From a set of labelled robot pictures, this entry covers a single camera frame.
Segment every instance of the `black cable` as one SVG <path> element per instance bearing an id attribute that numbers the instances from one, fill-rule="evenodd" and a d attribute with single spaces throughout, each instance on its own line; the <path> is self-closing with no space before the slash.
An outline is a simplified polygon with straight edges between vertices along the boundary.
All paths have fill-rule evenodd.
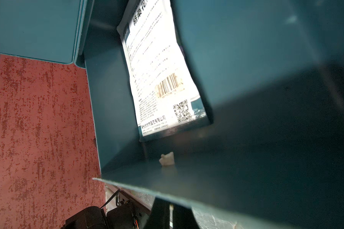
<path id="1" fill-rule="evenodd" d="M 107 201 L 104 205 L 102 205 L 102 207 L 100 208 L 103 208 L 104 206 L 106 206 L 119 192 L 120 190 L 117 190 Z"/>

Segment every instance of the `red carpet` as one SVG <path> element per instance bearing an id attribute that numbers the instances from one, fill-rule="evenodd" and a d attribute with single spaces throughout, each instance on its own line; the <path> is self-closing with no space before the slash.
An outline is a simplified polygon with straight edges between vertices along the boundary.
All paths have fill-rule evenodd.
<path id="1" fill-rule="evenodd" d="M 0 228 L 60 228 L 105 201 L 84 69 L 0 56 Z"/>

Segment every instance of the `qr code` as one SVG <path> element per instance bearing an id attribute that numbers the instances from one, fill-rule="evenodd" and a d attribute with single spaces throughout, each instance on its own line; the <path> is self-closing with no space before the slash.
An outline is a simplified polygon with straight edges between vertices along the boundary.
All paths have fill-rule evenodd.
<path id="1" fill-rule="evenodd" d="M 179 104 L 173 105 L 173 109 L 178 119 L 178 122 L 188 121 L 191 119 L 191 114 L 188 110 L 187 100 L 182 101 Z"/>

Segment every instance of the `small white fragment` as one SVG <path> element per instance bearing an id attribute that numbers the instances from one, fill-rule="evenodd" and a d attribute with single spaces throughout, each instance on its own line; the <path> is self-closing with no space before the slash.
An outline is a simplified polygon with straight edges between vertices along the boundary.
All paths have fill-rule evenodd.
<path id="1" fill-rule="evenodd" d="M 159 159 L 159 163 L 162 166 L 174 165 L 174 155 L 173 152 L 170 152 L 166 155 L 162 154 L 161 158 Z"/>

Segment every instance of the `teal cardboard panel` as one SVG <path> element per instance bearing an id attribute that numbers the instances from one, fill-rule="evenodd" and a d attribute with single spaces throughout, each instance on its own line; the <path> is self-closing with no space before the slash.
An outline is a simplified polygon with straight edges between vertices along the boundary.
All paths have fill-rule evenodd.
<path id="1" fill-rule="evenodd" d="M 142 160 L 129 74 L 116 31 L 90 26 L 84 54 L 101 171 Z"/>
<path id="2" fill-rule="evenodd" d="M 69 64 L 82 0 L 0 1 L 0 53 Z"/>
<path id="3" fill-rule="evenodd" d="M 174 152 L 175 166 L 151 159 L 103 173 L 102 181 L 184 206 L 299 228 L 344 228 L 344 136 Z"/>

